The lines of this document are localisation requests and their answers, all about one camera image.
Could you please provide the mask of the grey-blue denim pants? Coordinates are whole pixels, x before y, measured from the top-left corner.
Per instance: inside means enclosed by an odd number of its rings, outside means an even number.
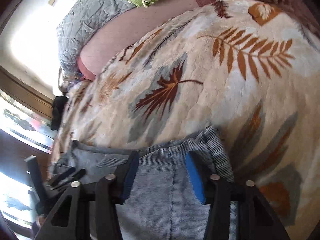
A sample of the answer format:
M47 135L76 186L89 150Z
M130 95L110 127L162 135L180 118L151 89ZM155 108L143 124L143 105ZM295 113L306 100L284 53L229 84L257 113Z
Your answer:
M73 141L68 152L50 166L49 173L56 175L69 166L84 168L86 175L80 181L95 182L125 163L131 151ZM184 139L136 151L139 167L130 197L116 207L123 239L203 239L209 206L195 197L185 155L197 153L212 173L234 181L218 130L210 126Z

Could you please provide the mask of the black garment pile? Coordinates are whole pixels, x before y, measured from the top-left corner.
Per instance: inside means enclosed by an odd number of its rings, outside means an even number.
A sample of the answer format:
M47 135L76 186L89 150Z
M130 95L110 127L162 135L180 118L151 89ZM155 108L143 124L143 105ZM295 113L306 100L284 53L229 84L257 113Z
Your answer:
M52 131L57 131L59 129L63 111L67 102L68 98L65 95L55 97L52 103L52 122L50 126Z

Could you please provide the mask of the stained glass wooden door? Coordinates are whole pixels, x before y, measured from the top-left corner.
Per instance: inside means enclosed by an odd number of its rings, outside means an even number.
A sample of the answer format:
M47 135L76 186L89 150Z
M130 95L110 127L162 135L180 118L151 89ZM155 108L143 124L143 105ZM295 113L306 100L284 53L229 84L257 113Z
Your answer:
M34 155L47 178L55 137L50 102L1 69L1 213L18 239L32 238L37 216L25 159Z

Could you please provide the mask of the leaf-pattern fleece blanket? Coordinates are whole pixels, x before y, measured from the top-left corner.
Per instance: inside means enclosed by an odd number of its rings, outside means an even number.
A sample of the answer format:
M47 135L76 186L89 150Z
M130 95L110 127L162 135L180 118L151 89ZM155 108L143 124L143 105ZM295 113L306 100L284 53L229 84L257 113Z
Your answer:
M125 150L213 126L291 239L319 222L319 31L255 0L185 12L69 93L53 163L73 141Z

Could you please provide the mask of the grey quilted pillow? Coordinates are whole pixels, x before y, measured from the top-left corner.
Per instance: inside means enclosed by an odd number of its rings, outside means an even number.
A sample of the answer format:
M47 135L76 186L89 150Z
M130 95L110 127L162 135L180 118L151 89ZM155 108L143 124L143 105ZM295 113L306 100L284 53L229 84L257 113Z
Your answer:
M78 0L56 29L62 78L79 79L82 48L105 24L134 7L128 0Z

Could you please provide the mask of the pink sofa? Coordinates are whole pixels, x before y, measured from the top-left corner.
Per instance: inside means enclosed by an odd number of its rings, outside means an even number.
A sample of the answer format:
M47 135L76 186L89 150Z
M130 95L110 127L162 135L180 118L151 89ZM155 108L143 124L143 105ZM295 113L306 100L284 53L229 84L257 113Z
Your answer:
M85 79L94 80L116 53L145 34L186 11L215 0L160 0L147 8L133 8L110 20L82 48L77 59Z

